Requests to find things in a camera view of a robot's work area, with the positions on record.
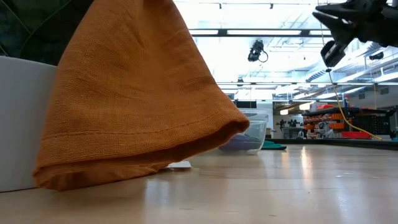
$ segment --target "yellow cable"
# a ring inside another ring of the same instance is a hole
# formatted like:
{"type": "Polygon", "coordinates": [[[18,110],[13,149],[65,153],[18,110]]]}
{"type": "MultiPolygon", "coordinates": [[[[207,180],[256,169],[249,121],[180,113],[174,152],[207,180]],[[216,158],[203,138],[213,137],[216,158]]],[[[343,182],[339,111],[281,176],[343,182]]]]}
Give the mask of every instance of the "yellow cable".
{"type": "Polygon", "coordinates": [[[329,78],[330,78],[330,81],[331,81],[331,85],[332,85],[332,87],[333,87],[333,90],[334,90],[335,93],[336,93],[337,105],[338,105],[338,108],[340,109],[341,115],[343,116],[344,122],[345,122],[346,124],[348,124],[349,126],[351,126],[352,128],[357,129],[358,131],[362,131],[362,132],[364,132],[364,133],[366,133],[366,134],[368,134],[368,135],[374,137],[375,139],[382,141],[383,138],[380,138],[379,136],[376,136],[376,135],[370,133],[369,131],[365,131],[365,130],[359,128],[359,127],[356,127],[356,126],[354,126],[353,124],[351,124],[350,122],[347,121],[347,118],[346,118],[346,116],[344,115],[343,109],[341,108],[340,100],[338,99],[338,94],[337,94],[337,91],[336,91],[336,87],[335,87],[335,85],[333,84],[333,79],[332,79],[332,77],[331,77],[331,75],[330,75],[330,72],[329,72],[329,78]]]}
{"type": "Polygon", "coordinates": [[[373,84],[373,90],[374,90],[374,109],[377,110],[376,84],[373,84]]]}

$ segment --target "green object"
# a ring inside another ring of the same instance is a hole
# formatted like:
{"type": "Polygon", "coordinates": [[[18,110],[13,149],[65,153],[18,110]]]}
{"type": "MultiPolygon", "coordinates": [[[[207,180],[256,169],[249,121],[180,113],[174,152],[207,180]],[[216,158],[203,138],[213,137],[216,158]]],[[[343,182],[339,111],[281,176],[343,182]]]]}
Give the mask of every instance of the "green object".
{"type": "Polygon", "coordinates": [[[93,0],[0,0],[0,55],[58,65],[93,0]]]}
{"type": "Polygon", "coordinates": [[[278,150],[284,150],[286,148],[287,148],[286,146],[275,144],[272,141],[264,141],[264,144],[261,147],[261,149],[278,149],[278,150]]]}

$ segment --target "black cable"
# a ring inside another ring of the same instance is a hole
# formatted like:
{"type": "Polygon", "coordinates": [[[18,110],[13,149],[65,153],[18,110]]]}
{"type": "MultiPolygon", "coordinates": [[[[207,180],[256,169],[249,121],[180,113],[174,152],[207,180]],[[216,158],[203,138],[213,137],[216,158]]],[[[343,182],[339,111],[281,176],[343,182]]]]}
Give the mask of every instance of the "black cable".
{"type": "Polygon", "coordinates": [[[267,54],[267,52],[265,52],[264,50],[262,50],[262,51],[263,51],[264,53],[266,53],[266,55],[267,55],[267,60],[265,60],[265,61],[262,61],[262,60],[260,60],[260,59],[259,59],[259,61],[260,61],[261,63],[266,63],[266,62],[268,61],[268,58],[269,58],[269,57],[268,57],[268,54],[267,54]]]}

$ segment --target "metal rack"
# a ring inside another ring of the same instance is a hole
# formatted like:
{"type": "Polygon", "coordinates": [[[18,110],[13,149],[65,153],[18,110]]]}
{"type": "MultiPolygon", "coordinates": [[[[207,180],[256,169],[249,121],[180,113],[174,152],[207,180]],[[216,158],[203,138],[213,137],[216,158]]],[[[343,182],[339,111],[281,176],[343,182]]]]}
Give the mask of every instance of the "metal rack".
{"type": "MultiPolygon", "coordinates": [[[[361,129],[367,130],[376,135],[390,135],[390,120],[395,111],[373,110],[362,108],[344,108],[343,112],[346,119],[361,129]]],[[[350,138],[350,139],[370,139],[366,134],[353,129],[347,125],[340,113],[339,108],[331,108],[311,113],[303,114],[305,129],[307,136],[312,138],[350,138]],[[317,128],[318,124],[328,124],[324,132],[317,128]],[[337,135],[326,135],[325,133],[333,133],[337,135]]]]}

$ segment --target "white container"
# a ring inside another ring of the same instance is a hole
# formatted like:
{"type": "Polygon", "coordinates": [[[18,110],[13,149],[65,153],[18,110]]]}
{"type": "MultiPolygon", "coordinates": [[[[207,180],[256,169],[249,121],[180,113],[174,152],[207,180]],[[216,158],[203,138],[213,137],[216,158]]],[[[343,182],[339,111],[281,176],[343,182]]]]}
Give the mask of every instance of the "white container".
{"type": "Polygon", "coordinates": [[[35,186],[32,171],[55,71],[0,56],[0,192],[35,186]]]}
{"type": "Polygon", "coordinates": [[[241,110],[250,120],[250,126],[241,134],[237,134],[228,143],[218,149],[225,153],[256,154],[261,150],[266,138],[268,114],[257,109],[241,110]]]}

